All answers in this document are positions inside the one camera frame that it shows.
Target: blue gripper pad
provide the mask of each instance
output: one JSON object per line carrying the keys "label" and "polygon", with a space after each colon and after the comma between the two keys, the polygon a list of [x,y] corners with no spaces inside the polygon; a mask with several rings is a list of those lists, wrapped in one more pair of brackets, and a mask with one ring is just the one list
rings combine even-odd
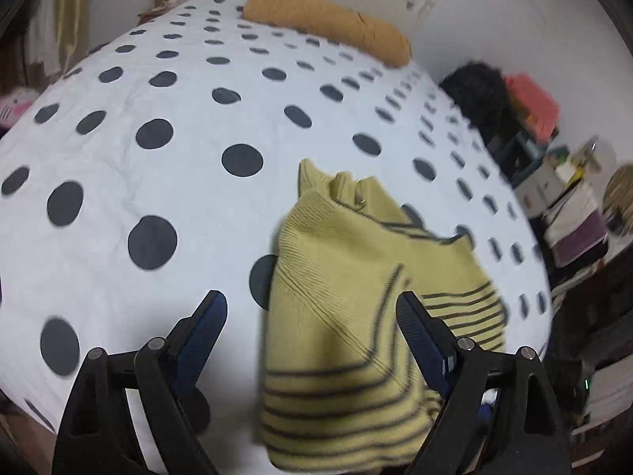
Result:
{"label": "blue gripper pad", "polygon": [[194,389],[211,350],[227,321],[227,300],[210,291],[170,347],[176,359],[173,394],[178,398]]}
{"label": "blue gripper pad", "polygon": [[410,291],[396,301],[396,320],[426,384],[448,398],[453,390],[451,373],[457,363],[455,336],[444,322],[431,318]]}

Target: white bedsheet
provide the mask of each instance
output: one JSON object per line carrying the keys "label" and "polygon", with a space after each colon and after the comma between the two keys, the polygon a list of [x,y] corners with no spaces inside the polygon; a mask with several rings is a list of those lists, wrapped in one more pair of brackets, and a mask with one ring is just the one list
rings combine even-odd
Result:
{"label": "white bedsheet", "polygon": [[198,388],[225,475],[277,471],[256,441],[262,287],[303,158],[377,176],[436,234],[467,230],[509,352],[542,351],[552,319],[511,188],[428,74],[247,23],[245,2],[191,0],[119,37],[0,141],[0,388],[56,430],[91,348],[136,350],[220,290],[229,316]]}

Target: folded clothes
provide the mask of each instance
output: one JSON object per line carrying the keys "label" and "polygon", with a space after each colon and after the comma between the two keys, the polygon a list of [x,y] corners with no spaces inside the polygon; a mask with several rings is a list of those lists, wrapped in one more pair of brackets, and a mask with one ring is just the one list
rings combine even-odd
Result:
{"label": "folded clothes", "polygon": [[396,27],[330,0],[248,0],[243,16],[356,47],[395,68],[411,60],[411,42]]}
{"label": "folded clothes", "polygon": [[598,204],[591,186],[585,181],[580,182],[569,195],[545,212],[543,217],[548,224],[545,239],[550,246],[555,245],[576,230],[597,209]]}
{"label": "folded clothes", "polygon": [[467,236],[410,223],[375,178],[304,160],[279,237],[263,371],[262,436],[287,471],[409,463],[441,406],[400,332],[413,291],[456,336],[504,350],[504,306]]}
{"label": "folded clothes", "polygon": [[608,229],[599,211],[593,211],[571,234],[552,248],[556,266],[566,266],[595,245],[606,241]]}

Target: purple cloth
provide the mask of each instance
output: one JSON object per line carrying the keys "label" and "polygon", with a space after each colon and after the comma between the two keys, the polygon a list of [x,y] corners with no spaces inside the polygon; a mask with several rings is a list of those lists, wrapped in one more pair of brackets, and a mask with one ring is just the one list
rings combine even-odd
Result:
{"label": "purple cloth", "polygon": [[559,268],[576,260],[583,253],[603,241],[608,234],[599,211],[593,211],[571,234],[552,248],[554,262]]}

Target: pink plush toy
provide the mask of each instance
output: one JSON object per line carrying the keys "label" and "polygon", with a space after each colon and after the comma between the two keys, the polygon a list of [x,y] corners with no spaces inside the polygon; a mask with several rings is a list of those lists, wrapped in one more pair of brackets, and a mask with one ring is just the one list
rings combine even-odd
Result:
{"label": "pink plush toy", "polygon": [[0,128],[9,129],[37,99],[39,93],[28,87],[16,87],[7,96],[0,98]]}

